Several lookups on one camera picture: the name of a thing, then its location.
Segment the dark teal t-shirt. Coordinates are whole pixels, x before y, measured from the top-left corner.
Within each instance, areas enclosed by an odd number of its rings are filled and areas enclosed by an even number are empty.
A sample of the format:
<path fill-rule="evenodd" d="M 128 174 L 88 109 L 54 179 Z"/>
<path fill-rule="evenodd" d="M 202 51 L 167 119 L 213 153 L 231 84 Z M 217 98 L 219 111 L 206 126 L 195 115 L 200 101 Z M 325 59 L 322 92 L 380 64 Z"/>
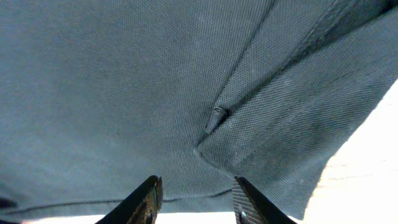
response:
<path fill-rule="evenodd" d="M 397 80 L 397 2 L 1 2 L 1 219 L 230 212 L 243 176 L 302 219 Z"/>

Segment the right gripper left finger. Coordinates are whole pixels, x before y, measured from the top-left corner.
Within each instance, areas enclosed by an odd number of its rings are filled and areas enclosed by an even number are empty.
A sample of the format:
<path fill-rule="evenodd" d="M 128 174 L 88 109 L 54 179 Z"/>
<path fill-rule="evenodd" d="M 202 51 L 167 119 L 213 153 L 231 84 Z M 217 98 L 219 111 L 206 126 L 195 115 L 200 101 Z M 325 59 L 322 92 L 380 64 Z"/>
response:
<path fill-rule="evenodd" d="M 162 178 L 152 175 L 95 224 L 154 224 L 162 202 Z"/>

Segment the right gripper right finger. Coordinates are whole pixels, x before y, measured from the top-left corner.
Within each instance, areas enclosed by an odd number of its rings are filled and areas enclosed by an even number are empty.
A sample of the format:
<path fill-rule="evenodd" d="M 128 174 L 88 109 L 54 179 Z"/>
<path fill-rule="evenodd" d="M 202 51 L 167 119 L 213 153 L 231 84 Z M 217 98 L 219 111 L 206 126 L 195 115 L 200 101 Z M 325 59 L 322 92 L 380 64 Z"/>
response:
<path fill-rule="evenodd" d="M 235 177 L 232 186 L 237 224 L 296 224 L 244 177 Z"/>

